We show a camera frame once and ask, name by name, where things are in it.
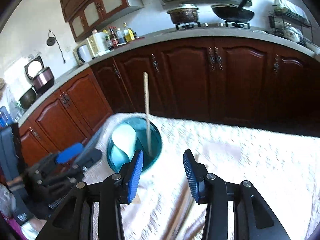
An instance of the pot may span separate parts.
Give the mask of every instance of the pot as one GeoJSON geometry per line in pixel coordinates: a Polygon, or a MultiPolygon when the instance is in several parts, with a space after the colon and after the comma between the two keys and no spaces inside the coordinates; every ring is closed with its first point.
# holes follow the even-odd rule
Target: pot
{"type": "Polygon", "coordinates": [[[243,9],[248,0],[242,0],[239,7],[235,5],[212,5],[212,11],[221,19],[228,22],[245,23],[250,21],[254,12],[243,9]]]}
{"type": "Polygon", "coordinates": [[[173,24],[183,24],[198,21],[199,8],[194,4],[181,3],[178,7],[167,11],[170,14],[171,21],[173,24]]]}
{"type": "Polygon", "coordinates": [[[22,108],[27,110],[36,101],[36,97],[36,92],[32,88],[30,88],[19,99],[22,108]]]}
{"type": "Polygon", "coordinates": [[[37,94],[42,95],[54,84],[54,76],[49,67],[40,70],[32,79],[33,87],[37,94]]]}

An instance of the teal bucket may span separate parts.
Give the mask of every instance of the teal bucket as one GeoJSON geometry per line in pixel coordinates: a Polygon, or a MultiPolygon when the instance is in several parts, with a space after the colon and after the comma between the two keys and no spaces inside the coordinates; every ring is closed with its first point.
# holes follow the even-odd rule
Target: teal bucket
{"type": "MultiPolygon", "coordinates": [[[[115,129],[121,125],[121,124],[129,124],[132,126],[132,128],[135,130],[137,135],[137,140],[135,144],[135,150],[139,149],[143,151],[143,167],[142,171],[146,171],[149,169],[158,159],[161,149],[162,149],[162,141],[161,136],[159,133],[159,130],[157,127],[150,122],[150,130],[151,130],[151,153],[148,151],[148,143],[147,143],[147,121],[146,119],[140,118],[140,117],[131,117],[124,121],[122,121],[120,124],[118,124],[115,129]]],[[[123,161],[121,164],[119,162],[115,162],[111,158],[111,151],[115,144],[112,141],[112,137],[110,136],[108,145],[107,145],[107,161],[110,166],[110,168],[114,172],[119,172],[122,164],[127,163],[130,161],[129,157],[126,155],[125,152],[117,148],[117,151],[122,154],[123,161]]]]}

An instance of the black wok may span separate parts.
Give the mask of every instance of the black wok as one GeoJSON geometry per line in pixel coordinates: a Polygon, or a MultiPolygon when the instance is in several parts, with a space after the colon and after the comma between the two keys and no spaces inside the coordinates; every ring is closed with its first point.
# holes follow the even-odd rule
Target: black wok
{"type": "Polygon", "coordinates": [[[212,11],[221,19],[228,22],[244,23],[250,21],[254,12],[243,9],[248,0],[242,0],[239,7],[234,5],[212,5],[212,11]]]}

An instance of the metal rack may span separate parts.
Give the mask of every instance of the metal rack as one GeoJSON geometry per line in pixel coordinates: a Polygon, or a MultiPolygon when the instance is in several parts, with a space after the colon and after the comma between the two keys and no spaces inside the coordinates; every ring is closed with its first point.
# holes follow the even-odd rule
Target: metal rack
{"type": "Polygon", "coordinates": [[[311,40],[313,42],[312,25],[306,19],[304,19],[302,17],[297,17],[291,11],[283,12],[283,11],[280,11],[280,10],[274,10],[273,13],[271,13],[271,15],[269,16],[269,24],[270,24],[270,27],[272,29],[274,29],[274,34],[277,35],[277,36],[281,36],[281,37],[284,37],[284,33],[283,33],[284,28],[276,28],[275,17],[280,17],[282,19],[283,27],[285,26],[285,21],[292,22],[292,23],[295,23],[297,25],[300,25],[300,29],[301,29],[302,35],[303,35],[303,27],[311,28],[311,40]]]}

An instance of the hanging black cable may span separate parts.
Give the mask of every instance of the hanging black cable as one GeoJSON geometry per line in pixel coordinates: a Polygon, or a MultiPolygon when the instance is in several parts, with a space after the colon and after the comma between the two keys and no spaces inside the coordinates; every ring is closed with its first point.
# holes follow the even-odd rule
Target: hanging black cable
{"type": "Polygon", "coordinates": [[[49,30],[49,32],[48,32],[48,37],[49,37],[49,38],[47,39],[47,45],[48,45],[48,46],[53,46],[53,45],[55,44],[55,42],[57,42],[57,44],[58,44],[58,46],[59,46],[59,49],[60,49],[60,51],[61,51],[61,55],[62,55],[62,58],[63,58],[63,63],[65,64],[66,61],[65,61],[65,59],[64,59],[64,57],[63,57],[63,53],[62,53],[62,50],[61,50],[61,48],[60,48],[60,44],[59,44],[59,42],[57,41],[56,35],[54,35],[54,33],[53,33],[51,30],[49,30]]]}

